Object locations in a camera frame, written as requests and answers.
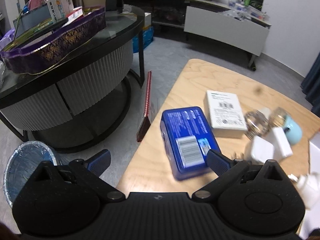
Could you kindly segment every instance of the blue box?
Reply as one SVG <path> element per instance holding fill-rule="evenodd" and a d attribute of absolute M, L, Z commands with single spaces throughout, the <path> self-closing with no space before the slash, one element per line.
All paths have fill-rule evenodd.
<path fill-rule="evenodd" d="M 209 123 L 198 106 L 170 109 L 162 113 L 160 129 L 164 148 L 177 180 L 205 174 L 207 153 L 220 152 Z"/>

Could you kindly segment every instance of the shelf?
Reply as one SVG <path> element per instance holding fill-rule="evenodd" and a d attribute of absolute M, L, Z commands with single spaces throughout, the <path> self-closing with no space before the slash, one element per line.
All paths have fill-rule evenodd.
<path fill-rule="evenodd" d="M 154 23 L 154 24 L 159 24 L 159 25 L 170 26 L 170 27 L 181 28 L 181 29 L 184 28 L 184 24 L 175 24 L 175 23 L 155 21 L 155 20 L 152 20 L 152 23 Z"/>

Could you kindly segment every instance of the corrugated panel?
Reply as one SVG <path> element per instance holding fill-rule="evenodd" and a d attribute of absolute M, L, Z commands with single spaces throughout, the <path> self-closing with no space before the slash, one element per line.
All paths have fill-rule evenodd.
<path fill-rule="evenodd" d="M 72 119 L 55 85 L 1 112 L 13 126 L 28 131 L 48 129 Z"/>
<path fill-rule="evenodd" d="M 133 59 L 132 41 L 58 82 L 74 115 L 110 93 L 126 76 Z"/>

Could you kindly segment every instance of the wooden table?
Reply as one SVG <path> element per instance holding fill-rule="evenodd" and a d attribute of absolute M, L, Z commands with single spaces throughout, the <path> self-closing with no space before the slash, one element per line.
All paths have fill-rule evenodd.
<path fill-rule="evenodd" d="M 191 59 L 182 70 L 164 104 L 151 124 L 145 138 L 123 174 L 117 189 L 130 192 L 188 192 L 190 195 L 217 177 L 214 172 L 204 176 L 176 181 L 164 150 L 160 119 L 166 109 L 199 106 L 204 109 L 206 90 L 218 90 L 238 95 L 242 111 L 268 107 L 283 107 L 301 126 L 302 140 L 292 147 L 293 156 L 280 164 L 287 174 L 309 171 L 308 139 L 320 128 L 320 119 L 303 106 L 279 92 L 234 71 L 199 59 Z M 249 139 L 216 138 L 224 155 L 234 158 L 244 151 Z"/>

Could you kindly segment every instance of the dark blue curtain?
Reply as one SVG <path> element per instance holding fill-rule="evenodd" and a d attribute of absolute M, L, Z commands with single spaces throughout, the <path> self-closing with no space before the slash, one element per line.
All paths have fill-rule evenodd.
<path fill-rule="evenodd" d="M 320 117 L 320 53 L 301 83 L 301 87 L 302 92 L 306 95 L 306 100 L 313 106 L 311 112 Z"/>

